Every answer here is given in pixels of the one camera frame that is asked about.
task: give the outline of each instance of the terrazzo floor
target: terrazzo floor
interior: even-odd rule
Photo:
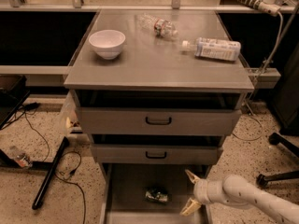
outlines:
[[[61,144],[65,131],[62,129],[61,109],[64,98],[29,97],[25,103],[41,103],[36,112],[30,111],[26,117],[12,123],[0,131],[0,148],[6,153],[14,145],[25,150],[34,161],[52,161]],[[276,119],[263,102],[251,104],[254,116],[244,114],[237,123],[234,133],[224,142],[224,152],[213,166],[208,179],[223,179],[227,175],[242,175],[254,184],[258,174],[299,170],[299,159],[282,145],[271,146],[268,136],[279,131]],[[57,177],[50,183],[41,208],[32,209],[32,203],[42,184],[45,172],[0,168],[0,223],[83,223],[84,192],[86,203],[85,223],[96,224],[100,220],[101,203],[105,180],[100,168],[89,150],[89,140],[85,134],[69,134],[70,146],[57,167],[58,176],[68,178],[67,184]],[[299,137],[288,136],[289,141],[299,145]],[[299,204],[298,179],[270,183],[265,189],[285,200]],[[210,205],[213,223],[276,223],[256,208],[239,210],[220,204]]]

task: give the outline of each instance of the plastic bottle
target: plastic bottle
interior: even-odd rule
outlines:
[[[27,155],[23,150],[20,150],[15,146],[11,146],[9,149],[11,158],[18,163],[21,168],[32,167],[29,155]]]
[[[195,42],[183,41],[182,51],[194,51],[196,57],[208,57],[226,61],[235,61],[241,50],[237,41],[198,37]]]
[[[175,25],[150,14],[143,14],[138,16],[138,23],[142,28],[152,30],[156,35],[166,39],[178,38],[178,31]]]

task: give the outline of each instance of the drawer handle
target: drawer handle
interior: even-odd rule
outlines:
[[[165,159],[167,157],[167,152],[165,152],[161,156],[157,156],[156,154],[155,154],[155,156],[151,156],[151,155],[149,155],[148,151],[146,151],[146,157],[148,159],[152,159],[152,160],[162,160],[162,159]]]
[[[157,120],[157,119],[150,120],[149,117],[146,117],[146,123],[149,125],[169,125],[171,124],[171,122],[172,122],[171,117],[169,117],[168,120]]]

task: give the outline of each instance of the black tube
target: black tube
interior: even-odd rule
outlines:
[[[36,209],[38,209],[42,206],[43,197],[45,196],[46,191],[47,191],[48,186],[49,186],[49,183],[50,183],[52,177],[55,174],[55,170],[56,170],[56,167],[58,165],[58,162],[59,162],[60,158],[63,156],[64,149],[68,145],[69,145],[69,142],[68,142],[67,138],[64,137],[63,142],[60,144],[60,147],[59,147],[59,149],[56,153],[56,156],[55,156],[55,158],[52,162],[52,166],[48,170],[47,175],[44,179],[44,182],[41,185],[41,187],[39,189],[39,192],[36,195],[36,199],[35,199],[34,203],[32,204],[32,209],[36,210]]]

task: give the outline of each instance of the black cord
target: black cord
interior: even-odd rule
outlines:
[[[48,141],[46,140],[46,138],[45,138],[45,137],[44,137],[38,130],[36,130],[36,129],[32,126],[31,122],[30,122],[29,119],[27,118],[27,114],[28,114],[28,115],[34,115],[34,113],[33,113],[33,114],[30,114],[30,113],[28,113],[27,111],[24,111],[25,118],[26,118],[26,120],[27,120],[27,122],[28,122],[30,128],[31,128],[33,131],[37,132],[37,134],[38,134],[38,135],[45,141],[45,143],[46,143],[46,145],[47,145],[48,153],[47,153],[47,155],[46,155],[46,158],[45,158],[44,160],[42,160],[42,161],[45,161],[45,160],[48,158],[49,154],[50,154],[50,146],[49,146],[49,143],[48,143]]]
[[[7,128],[9,125],[11,125],[12,123],[14,123],[15,121],[18,121],[19,118],[21,118],[23,115],[25,114],[25,111],[23,111],[18,117],[17,114],[15,113],[13,117],[11,117],[9,119],[9,121],[0,129],[0,131],[4,130],[5,128]]]
[[[75,174],[75,172],[76,172],[76,170],[79,168],[79,166],[81,165],[81,160],[82,160],[82,158],[81,158],[81,155],[78,153],[78,152],[76,152],[76,151],[70,151],[70,152],[67,152],[67,153],[65,153],[63,156],[65,156],[65,155],[67,155],[67,154],[70,154],[70,153],[75,153],[75,154],[78,154],[78,156],[79,156],[79,162],[78,162],[78,165],[77,165],[77,167],[75,168],[75,169],[73,169],[70,173],[69,173],[69,177],[68,178],[64,178],[64,177],[59,177],[56,173],[55,173],[55,176],[59,179],[59,180],[61,180],[62,182],[65,182],[66,184],[71,184],[71,185],[75,185],[75,186],[77,186],[78,188],[79,188],[79,190],[81,191],[81,193],[82,193],[82,197],[83,197],[83,208],[84,208],[84,211],[83,211],[83,224],[85,223],[85,218],[86,218],[86,200],[85,200],[85,193],[84,193],[84,190],[83,190],[83,188],[78,184],[78,183],[74,183],[74,182],[70,182],[70,181],[68,181],[68,179],[71,177],[71,176],[73,176],[74,174]]]

